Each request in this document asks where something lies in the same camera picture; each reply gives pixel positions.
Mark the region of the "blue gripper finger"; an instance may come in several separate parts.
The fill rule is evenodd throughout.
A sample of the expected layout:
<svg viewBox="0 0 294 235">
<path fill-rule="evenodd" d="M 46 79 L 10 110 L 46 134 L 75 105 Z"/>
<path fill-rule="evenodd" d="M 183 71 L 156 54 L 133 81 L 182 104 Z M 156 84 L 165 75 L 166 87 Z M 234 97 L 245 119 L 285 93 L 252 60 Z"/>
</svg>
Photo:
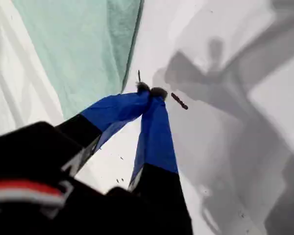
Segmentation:
<svg viewBox="0 0 294 235">
<path fill-rule="evenodd" d="M 62 170 L 75 176 L 103 144 L 143 114 L 150 95 L 149 86 L 139 82 L 135 93 L 105 97 L 59 124 L 56 128 L 82 148 L 62 166 Z"/>
<path fill-rule="evenodd" d="M 142 204 L 142 221 L 151 234 L 191 235 L 192 222 L 182 192 L 165 99 L 152 88 L 141 119 L 131 192 Z"/>
</svg>

